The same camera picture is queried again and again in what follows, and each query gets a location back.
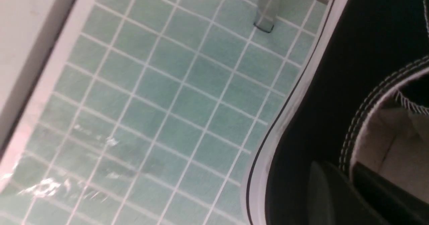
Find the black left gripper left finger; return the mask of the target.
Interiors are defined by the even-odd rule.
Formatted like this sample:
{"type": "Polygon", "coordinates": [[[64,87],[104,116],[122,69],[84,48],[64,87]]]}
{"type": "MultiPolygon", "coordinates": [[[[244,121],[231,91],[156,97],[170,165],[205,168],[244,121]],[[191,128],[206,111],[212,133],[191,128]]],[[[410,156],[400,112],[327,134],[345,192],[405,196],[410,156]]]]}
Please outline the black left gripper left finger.
{"type": "Polygon", "coordinates": [[[336,166],[313,161],[307,189],[310,225],[388,225],[336,166]]]}

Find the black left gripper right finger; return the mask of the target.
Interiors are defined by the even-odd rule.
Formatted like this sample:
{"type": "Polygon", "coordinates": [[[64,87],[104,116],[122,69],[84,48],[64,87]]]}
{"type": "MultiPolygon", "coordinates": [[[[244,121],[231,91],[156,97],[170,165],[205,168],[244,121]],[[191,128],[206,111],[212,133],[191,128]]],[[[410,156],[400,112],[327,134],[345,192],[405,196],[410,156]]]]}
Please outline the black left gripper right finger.
{"type": "Polygon", "coordinates": [[[353,184],[391,225],[427,225],[429,205],[361,163],[353,168],[353,184]]]}

